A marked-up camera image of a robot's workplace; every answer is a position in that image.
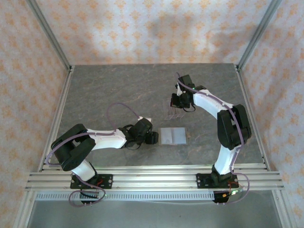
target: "patterned wallpaper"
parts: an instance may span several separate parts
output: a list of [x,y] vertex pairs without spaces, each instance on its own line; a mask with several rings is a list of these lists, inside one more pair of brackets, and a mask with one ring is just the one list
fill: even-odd
[[268,158],[304,227],[304,1],[282,1],[244,77]]
[[238,63],[271,0],[38,0],[72,65]]
[[25,0],[0,1],[0,227],[36,171],[66,70]]

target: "gray stone table surface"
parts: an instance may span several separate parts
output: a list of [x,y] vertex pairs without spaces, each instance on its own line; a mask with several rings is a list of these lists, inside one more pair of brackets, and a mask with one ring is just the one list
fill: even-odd
[[[58,135],[78,123],[94,130],[111,130],[106,110],[114,102],[123,102],[139,116],[152,118],[155,131],[160,127],[185,127],[188,144],[143,144],[135,151],[95,150],[87,157],[95,167],[213,164],[220,149],[214,117],[198,107],[182,118],[164,119],[163,102],[169,103],[176,92],[175,72],[189,74],[196,86],[205,86],[228,103],[246,106],[233,64],[76,66]],[[137,122],[133,113],[121,105],[112,107],[110,116],[118,127]],[[253,129],[252,133],[237,163],[263,162]]]

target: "wall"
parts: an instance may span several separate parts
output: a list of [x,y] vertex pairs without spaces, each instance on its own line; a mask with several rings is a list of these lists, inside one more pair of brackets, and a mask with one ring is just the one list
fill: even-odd
[[38,0],[69,62],[238,63],[270,0]]
[[0,2],[0,227],[36,171],[66,70],[25,0]]
[[304,2],[283,0],[244,73],[268,158],[304,227]]

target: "orange floral pattern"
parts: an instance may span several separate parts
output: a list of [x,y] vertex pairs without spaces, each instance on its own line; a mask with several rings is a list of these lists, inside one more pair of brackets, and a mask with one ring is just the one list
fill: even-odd
[[256,121],[304,224],[304,2],[282,1],[244,69]]
[[25,0],[0,2],[0,227],[13,226],[66,70]]
[[237,63],[270,1],[38,3],[69,62],[92,65]]

